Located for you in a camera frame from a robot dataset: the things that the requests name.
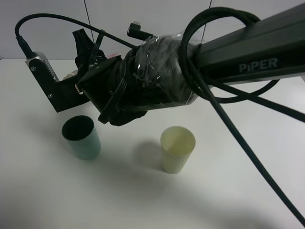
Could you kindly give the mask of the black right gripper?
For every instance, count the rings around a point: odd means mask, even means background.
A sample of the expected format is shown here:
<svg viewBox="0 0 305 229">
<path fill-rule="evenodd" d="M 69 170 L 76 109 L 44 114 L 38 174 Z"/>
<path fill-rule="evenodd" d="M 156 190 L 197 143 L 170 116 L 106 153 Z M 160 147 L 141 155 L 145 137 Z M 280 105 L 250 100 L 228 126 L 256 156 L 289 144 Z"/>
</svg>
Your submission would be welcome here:
<svg viewBox="0 0 305 229">
<path fill-rule="evenodd" d="M 84 74 L 76 86 L 100 112 L 98 120 L 103 124 L 122 126 L 145 116 L 146 111 L 128 111 L 121 105 L 127 88 L 127 67 L 120 56 L 105 60 L 105 54 L 100 50 L 104 35 L 98 35 L 93 42 L 85 30 L 80 29 L 74 31 L 73 36 L 78 74 Z"/>
</svg>

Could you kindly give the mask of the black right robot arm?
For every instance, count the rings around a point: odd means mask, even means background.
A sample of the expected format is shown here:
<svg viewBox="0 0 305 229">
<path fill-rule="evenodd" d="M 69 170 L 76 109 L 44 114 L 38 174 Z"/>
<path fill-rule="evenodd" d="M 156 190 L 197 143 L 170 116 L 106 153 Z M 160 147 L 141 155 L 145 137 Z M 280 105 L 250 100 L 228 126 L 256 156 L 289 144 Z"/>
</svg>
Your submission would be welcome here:
<svg viewBox="0 0 305 229">
<path fill-rule="evenodd" d="M 225 17 L 244 28 L 205 44 L 190 39 L 203 25 Z M 241 10 L 214 7 L 196 15 L 183 34 L 153 37 L 130 50 L 98 62 L 78 81 L 99 110 L 99 121 L 124 125 L 149 110 L 207 99 L 200 86 L 233 94 L 221 104 L 250 100 L 303 121 L 296 110 L 261 98 L 279 79 L 305 71 L 305 6 L 298 5 L 264 20 Z"/>
</svg>

